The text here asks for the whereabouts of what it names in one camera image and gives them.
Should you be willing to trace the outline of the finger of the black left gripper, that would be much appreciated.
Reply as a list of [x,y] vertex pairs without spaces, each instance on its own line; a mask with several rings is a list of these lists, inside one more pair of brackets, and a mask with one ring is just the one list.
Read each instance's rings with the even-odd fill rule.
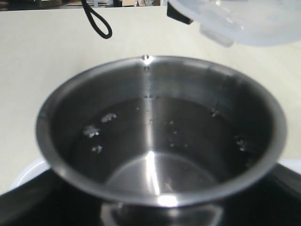
[[167,3],[167,12],[166,12],[167,16],[169,18],[172,18],[176,21],[179,21],[181,23],[184,24],[188,24],[190,25],[193,20],[189,19],[188,17],[184,16],[183,14],[181,14],[179,11],[177,11],[171,4],[170,2]]

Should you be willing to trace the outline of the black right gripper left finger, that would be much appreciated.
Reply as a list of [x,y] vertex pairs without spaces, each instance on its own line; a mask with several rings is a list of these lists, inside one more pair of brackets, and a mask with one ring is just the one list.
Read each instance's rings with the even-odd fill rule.
[[104,202],[47,170],[0,196],[2,226],[117,226]]

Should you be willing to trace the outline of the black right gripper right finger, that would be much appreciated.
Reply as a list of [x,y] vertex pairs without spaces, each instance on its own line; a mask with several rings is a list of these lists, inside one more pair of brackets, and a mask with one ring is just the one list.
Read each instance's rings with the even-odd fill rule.
[[277,164],[262,179],[214,207],[213,226],[299,226],[301,175]]

